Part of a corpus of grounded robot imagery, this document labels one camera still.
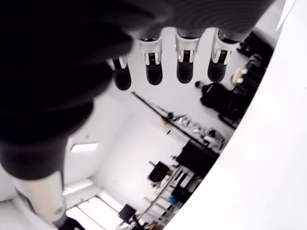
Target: metal pole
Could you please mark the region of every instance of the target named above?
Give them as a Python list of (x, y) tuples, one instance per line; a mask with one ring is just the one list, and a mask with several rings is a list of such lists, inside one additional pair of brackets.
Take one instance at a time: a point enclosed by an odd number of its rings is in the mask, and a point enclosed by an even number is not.
[(182, 169), (183, 166), (179, 166), (178, 168), (176, 168), (176, 170), (173, 172), (173, 174), (169, 177), (167, 183), (165, 184), (165, 186), (161, 189), (161, 191), (158, 193), (157, 197), (149, 204), (149, 206), (142, 212), (142, 214), (140, 215), (140, 218), (149, 210), (151, 209), (155, 203), (157, 202), (157, 200), (163, 195), (163, 193), (166, 191), (166, 189), (168, 188), (168, 186), (173, 182), (175, 176), (177, 175), (177, 173)]
[(157, 110), (155, 110), (150, 104), (148, 104), (143, 98), (141, 98), (139, 95), (137, 95), (136, 92), (131, 92), (134, 96), (136, 96), (138, 99), (140, 99), (145, 105), (147, 105), (151, 110), (153, 110), (156, 114), (158, 114), (160, 117), (162, 117), (165, 121), (167, 121), (171, 126), (175, 127), (176, 129), (178, 129), (180, 132), (182, 132), (184, 135), (186, 135), (187, 137), (189, 137), (190, 139), (194, 140), (196, 143), (198, 143), (199, 145), (201, 145), (202, 147), (204, 147), (206, 150), (210, 150), (207, 146), (205, 146), (204, 144), (200, 143), (196, 138), (194, 138), (193, 136), (191, 136), (189, 133), (187, 133), (186, 131), (184, 131), (183, 129), (179, 128), (176, 124), (174, 124), (171, 120), (169, 120), (167, 117), (165, 117), (164, 115), (160, 114)]

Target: window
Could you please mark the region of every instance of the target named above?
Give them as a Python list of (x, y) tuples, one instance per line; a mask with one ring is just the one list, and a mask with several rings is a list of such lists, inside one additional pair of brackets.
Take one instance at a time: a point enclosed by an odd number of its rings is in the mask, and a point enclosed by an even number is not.
[(85, 229), (115, 230), (122, 223), (118, 212), (123, 205), (105, 192), (98, 196), (71, 208), (66, 212), (67, 216), (76, 219)]
[(73, 207), (72, 209), (68, 210), (66, 214), (67, 216), (76, 219), (85, 229), (103, 230), (103, 228), (101, 228), (97, 223), (95, 223), (77, 207)]
[(105, 230), (115, 230), (122, 222), (117, 211), (97, 197), (89, 199), (87, 202), (78, 205), (78, 207)]

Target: person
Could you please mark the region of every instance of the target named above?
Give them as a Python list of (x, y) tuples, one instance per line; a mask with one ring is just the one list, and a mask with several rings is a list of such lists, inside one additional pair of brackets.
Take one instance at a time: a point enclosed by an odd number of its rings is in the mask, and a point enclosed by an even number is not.
[(195, 87), (201, 89), (201, 103), (219, 113), (227, 111), (229, 104), (235, 98), (233, 91), (229, 91), (219, 83), (205, 85), (202, 81), (197, 81)]

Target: ceiling light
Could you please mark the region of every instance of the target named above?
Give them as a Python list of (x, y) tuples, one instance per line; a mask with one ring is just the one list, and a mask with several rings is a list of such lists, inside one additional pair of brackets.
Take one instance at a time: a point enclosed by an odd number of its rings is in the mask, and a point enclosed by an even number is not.
[(85, 151), (93, 151), (97, 148), (98, 143), (90, 143), (90, 144), (75, 144), (71, 148), (71, 152), (85, 152)]

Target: black fingertip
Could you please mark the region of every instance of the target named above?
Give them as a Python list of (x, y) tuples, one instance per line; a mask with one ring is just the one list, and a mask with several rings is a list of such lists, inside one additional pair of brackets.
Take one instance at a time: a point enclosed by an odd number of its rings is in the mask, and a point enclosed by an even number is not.
[(214, 63), (212, 59), (210, 59), (208, 65), (208, 77), (210, 81), (214, 83), (219, 83), (223, 80), (226, 72), (226, 65), (222, 63)]
[(119, 90), (125, 91), (131, 86), (131, 75), (128, 65), (124, 69), (114, 71), (114, 82)]
[(177, 61), (177, 78), (182, 84), (187, 84), (193, 77), (193, 63)]
[(146, 65), (146, 75), (147, 80), (151, 85), (160, 84), (163, 78), (161, 63), (159, 65)]

